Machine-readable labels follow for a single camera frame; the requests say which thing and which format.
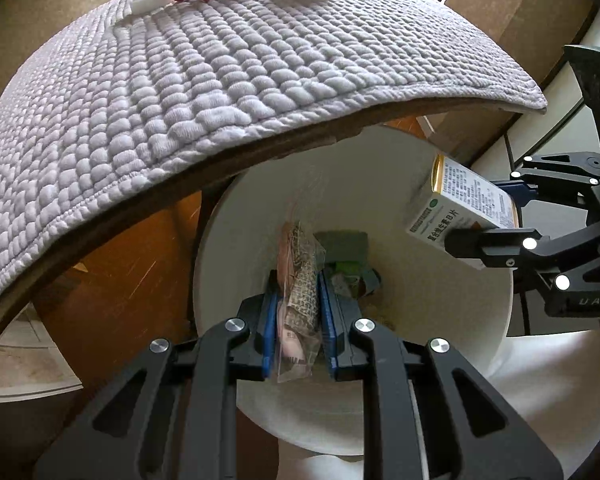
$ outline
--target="white quilted mat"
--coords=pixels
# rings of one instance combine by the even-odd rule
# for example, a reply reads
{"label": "white quilted mat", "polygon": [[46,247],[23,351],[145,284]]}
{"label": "white quilted mat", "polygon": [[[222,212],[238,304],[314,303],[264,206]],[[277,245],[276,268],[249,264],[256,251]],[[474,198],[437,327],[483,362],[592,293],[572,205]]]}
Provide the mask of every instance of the white quilted mat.
{"label": "white quilted mat", "polygon": [[533,80],[433,0],[113,0],[0,99],[0,293],[58,237],[231,146],[427,97],[542,109]]}

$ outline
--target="metal bolt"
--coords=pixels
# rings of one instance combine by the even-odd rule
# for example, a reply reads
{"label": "metal bolt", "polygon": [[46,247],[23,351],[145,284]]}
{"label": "metal bolt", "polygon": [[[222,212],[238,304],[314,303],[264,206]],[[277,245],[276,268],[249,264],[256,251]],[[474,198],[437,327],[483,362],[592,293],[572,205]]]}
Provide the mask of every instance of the metal bolt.
{"label": "metal bolt", "polygon": [[535,238],[525,238],[522,240],[522,246],[529,251],[533,251],[536,247],[538,247],[538,242]]}
{"label": "metal bolt", "polygon": [[554,283],[556,288],[559,288],[560,290],[567,290],[571,285],[571,282],[564,274],[560,274],[560,276],[557,276]]}
{"label": "metal bolt", "polygon": [[360,330],[360,332],[371,332],[376,327],[376,324],[366,317],[361,317],[356,321],[355,327]]}
{"label": "metal bolt", "polygon": [[447,341],[446,339],[442,339],[441,337],[432,339],[431,343],[429,343],[429,346],[431,346],[431,349],[434,352],[438,352],[439,354],[449,352],[450,347],[449,341]]}
{"label": "metal bolt", "polygon": [[169,349],[169,342],[166,339],[154,339],[149,344],[149,350],[154,354],[161,354]]}
{"label": "metal bolt", "polygon": [[244,321],[241,320],[239,317],[234,317],[232,319],[227,320],[227,322],[224,324],[224,327],[229,332],[240,332],[240,330],[244,328]]}

